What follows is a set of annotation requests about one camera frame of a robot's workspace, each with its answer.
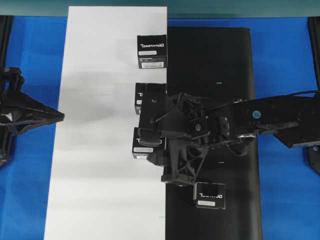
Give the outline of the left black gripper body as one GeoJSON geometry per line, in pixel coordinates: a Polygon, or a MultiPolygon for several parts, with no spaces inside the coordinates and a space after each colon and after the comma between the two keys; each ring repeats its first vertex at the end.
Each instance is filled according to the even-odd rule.
{"type": "Polygon", "coordinates": [[[23,93],[24,83],[25,79],[19,68],[0,68],[1,127],[16,136],[64,120],[64,113],[23,93]]]}

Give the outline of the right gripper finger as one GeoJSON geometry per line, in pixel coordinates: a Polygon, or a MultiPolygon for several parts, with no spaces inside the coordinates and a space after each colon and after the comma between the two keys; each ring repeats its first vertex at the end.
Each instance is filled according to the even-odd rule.
{"type": "Polygon", "coordinates": [[[135,147],[159,147],[165,141],[166,137],[160,131],[134,128],[135,147]]]}

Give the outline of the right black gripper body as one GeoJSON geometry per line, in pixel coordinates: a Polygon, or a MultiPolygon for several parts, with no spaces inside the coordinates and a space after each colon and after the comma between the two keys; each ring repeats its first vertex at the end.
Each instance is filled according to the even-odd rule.
{"type": "Polygon", "coordinates": [[[185,187],[196,183],[209,150],[225,144],[221,125],[225,116],[220,115],[225,104],[208,97],[179,93],[175,106],[165,115],[178,106],[187,117],[186,132],[159,131],[166,137],[164,148],[147,159],[163,167],[163,183],[185,187]]]}

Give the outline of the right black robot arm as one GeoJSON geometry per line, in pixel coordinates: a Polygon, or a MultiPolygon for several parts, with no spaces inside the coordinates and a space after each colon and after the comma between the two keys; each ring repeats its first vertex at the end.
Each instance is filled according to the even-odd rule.
{"type": "Polygon", "coordinates": [[[166,140],[164,153],[148,158],[163,167],[162,182],[192,186],[210,150],[225,147],[242,157],[257,135],[273,135],[288,148],[318,145],[320,93],[220,103],[187,93],[144,92],[137,135],[145,147],[166,140]]]}

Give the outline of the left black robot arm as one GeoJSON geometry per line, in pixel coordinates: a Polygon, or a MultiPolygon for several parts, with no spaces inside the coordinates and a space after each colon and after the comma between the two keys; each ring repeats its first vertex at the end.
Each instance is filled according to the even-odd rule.
{"type": "Polygon", "coordinates": [[[14,17],[0,17],[0,165],[11,159],[12,142],[41,126],[62,122],[65,115],[22,92],[25,79],[18,67],[5,66],[14,17]]]}

